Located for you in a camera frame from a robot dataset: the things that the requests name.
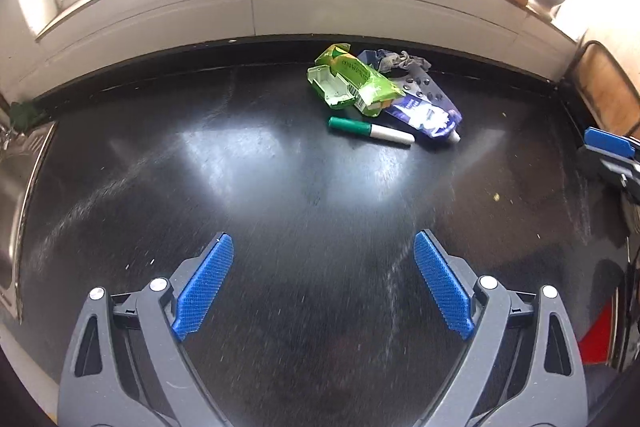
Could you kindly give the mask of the green white marker pen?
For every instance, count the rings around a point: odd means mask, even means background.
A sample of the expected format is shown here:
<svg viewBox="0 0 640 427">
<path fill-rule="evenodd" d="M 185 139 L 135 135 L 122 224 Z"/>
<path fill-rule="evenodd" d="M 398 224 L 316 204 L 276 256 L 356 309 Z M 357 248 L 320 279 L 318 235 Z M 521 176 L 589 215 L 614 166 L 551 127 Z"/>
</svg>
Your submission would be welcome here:
<svg viewBox="0 0 640 427">
<path fill-rule="evenodd" d="M 330 129 L 335 131 L 363 135 L 371 139 L 392 142 L 405 146 L 410 146 L 416 142 L 416 139 L 414 139 L 414 136 L 411 133 L 379 126 L 378 124 L 369 124 L 364 121 L 330 117 L 328 126 Z"/>
</svg>

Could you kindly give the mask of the green cloth by sink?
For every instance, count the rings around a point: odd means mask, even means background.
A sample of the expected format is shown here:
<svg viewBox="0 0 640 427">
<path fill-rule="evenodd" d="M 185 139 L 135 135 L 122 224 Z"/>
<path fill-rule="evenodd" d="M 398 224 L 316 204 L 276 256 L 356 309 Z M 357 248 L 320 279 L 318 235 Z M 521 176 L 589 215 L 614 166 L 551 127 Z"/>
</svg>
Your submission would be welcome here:
<svg viewBox="0 0 640 427">
<path fill-rule="evenodd" d="M 47 113 L 32 102 L 12 102 L 9 106 L 9 117 L 12 129 L 24 134 L 49 119 Z"/>
</svg>

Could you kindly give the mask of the stainless steel sink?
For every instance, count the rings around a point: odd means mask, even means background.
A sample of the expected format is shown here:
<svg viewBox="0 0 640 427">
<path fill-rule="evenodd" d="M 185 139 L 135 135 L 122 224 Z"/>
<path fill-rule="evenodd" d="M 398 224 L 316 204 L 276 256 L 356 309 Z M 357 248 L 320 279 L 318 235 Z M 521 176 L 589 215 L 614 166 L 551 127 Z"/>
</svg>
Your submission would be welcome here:
<svg viewBox="0 0 640 427">
<path fill-rule="evenodd" d="M 56 124 L 49 122 L 1 145 L 1 304 L 22 321 L 21 252 L 27 211 Z"/>
</svg>

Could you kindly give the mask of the grey crumpled wrapper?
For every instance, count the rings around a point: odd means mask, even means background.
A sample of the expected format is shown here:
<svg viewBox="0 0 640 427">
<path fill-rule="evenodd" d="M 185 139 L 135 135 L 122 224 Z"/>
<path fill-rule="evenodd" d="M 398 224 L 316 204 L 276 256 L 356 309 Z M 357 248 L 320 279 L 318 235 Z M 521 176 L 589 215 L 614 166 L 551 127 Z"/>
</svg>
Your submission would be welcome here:
<svg viewBox="0 0 640 427">
<path fill-rule="evenodd" d="M 410 55 L 406 51 L 397 53 L 389 50 L 377 50 L 376 59 L 378 60 L 378 64 L 376 64 L 378 72 L 390 72 L 392 69 L 412 72 L 417 67 L 424 70 L 424 72 L 428 72 L 432 67 L 432 64 L 425 58 Z"/>
</svg>

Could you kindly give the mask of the small green plastic tray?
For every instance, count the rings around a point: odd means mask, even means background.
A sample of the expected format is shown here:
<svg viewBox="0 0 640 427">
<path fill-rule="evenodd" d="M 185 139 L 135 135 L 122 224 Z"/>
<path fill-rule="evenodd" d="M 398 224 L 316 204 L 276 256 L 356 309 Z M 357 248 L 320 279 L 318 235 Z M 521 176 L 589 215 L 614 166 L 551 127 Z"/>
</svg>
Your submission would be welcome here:
<svg viewBox="0 0 640 427">
<path fill-rule="evenodd" d="M 347 80 L 340 74 L 334 75 L 328 65 L 308 68 L 307 81 L 329 108 L 342 109 L 356 103 Z"/>
</svg>

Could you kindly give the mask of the green carton box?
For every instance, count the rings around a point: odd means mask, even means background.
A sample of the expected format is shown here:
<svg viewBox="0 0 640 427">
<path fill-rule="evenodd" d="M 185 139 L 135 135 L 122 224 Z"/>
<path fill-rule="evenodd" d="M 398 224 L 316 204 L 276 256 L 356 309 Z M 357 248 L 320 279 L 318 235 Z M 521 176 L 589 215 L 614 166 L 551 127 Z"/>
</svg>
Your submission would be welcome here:
<svg viewBox="0 0 640 427">
<path fill-rule="evenodd" d="M 380 72 L 350 53 L 349 43 L 333 43 L 315 60 L 336 80 L 346 84 L 352 105 L 366 117 L 378 117 L 383 109 L 404 97 L 404 91 Z"/>
</svg>

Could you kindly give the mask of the red cabinet front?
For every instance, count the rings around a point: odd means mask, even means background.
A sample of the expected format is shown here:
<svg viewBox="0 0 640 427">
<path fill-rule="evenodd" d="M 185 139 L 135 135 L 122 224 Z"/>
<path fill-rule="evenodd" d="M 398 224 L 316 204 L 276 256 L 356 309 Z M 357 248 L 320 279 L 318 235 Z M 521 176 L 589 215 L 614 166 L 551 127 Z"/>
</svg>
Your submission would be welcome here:
<svg viewBox="0 0 640 427">
<path fill-rule="evenodd" d="M 578 343 L 582 363 L 585 365 L 608 364 L 615 346 L 617 312 L 615 299 L 611 298 L 600 312 L 597 321 Z"/>
</svg>

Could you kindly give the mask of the blue white pouch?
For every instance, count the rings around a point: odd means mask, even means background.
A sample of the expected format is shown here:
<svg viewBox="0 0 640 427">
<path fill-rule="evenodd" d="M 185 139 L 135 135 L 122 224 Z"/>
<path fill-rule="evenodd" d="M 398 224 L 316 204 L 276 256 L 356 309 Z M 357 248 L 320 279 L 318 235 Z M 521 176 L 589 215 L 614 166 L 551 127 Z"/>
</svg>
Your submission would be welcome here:
<svg viewBox="0 0 640 427">
<path fill-rule="evenodd" d="M 357 57 L 376 70 L 376 51 L 363 50 Z M 412 72 L 392 69 L 381 74 L 404 91 L 401 100 L 384 109 L 386 114 L 428 139 L 452 144 L 460 141 L 462 114 L 428 72 L 417 67 Z"/>
</svg>

